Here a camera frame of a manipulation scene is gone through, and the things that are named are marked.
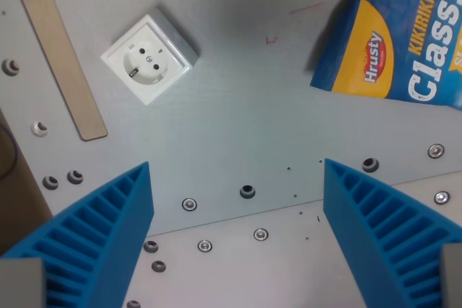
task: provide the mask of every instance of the blue 3d-printed part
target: blue 3d-printed part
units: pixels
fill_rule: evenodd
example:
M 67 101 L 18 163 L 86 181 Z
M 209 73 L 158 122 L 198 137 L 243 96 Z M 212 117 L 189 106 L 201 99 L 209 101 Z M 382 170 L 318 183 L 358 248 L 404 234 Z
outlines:
M 48 308 L 120 308 L 149 229 L 144 163 L 77 201 L 4 258 L 42 258 Z
M 324 212 L 368 308 L 442 306 L 440 251 L 462 228 L 406 194 L 326 160 Z

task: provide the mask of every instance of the hrusty logo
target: hrusty logo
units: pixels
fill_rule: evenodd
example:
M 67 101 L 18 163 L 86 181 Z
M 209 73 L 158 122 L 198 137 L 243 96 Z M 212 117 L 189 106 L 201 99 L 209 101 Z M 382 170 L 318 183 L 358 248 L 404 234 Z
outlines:
M 382 37 L 376 32 L 372 32 L 372 36 L 366 44 L 366 64 L 364 67 L 366 82 L 375 83 L 385 68 L 387 58 L 387 50 Z

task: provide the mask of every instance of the blue packaging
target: blue packaging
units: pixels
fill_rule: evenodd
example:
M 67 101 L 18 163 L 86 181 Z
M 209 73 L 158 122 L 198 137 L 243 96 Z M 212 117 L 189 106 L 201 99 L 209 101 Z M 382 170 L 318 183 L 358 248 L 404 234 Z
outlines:
M 462 0 L 353 0 L 311 85 L 462 110 Z

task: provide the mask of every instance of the electrical socket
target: electrical socket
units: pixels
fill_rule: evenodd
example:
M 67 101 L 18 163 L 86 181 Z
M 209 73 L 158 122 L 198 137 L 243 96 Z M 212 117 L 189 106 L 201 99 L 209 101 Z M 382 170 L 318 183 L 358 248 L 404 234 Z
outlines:
M 148 105 L 192 69 L 198 55 L 158 9 L 122 35 L 101 59 Z

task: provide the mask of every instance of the wooden strip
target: wooden strip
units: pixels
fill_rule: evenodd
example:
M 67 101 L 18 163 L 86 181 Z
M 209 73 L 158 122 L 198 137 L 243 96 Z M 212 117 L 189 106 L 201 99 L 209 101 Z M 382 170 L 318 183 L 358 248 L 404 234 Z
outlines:
M 84 141 L 107 136 L 103 118 L 54 0 L 22 0 Z

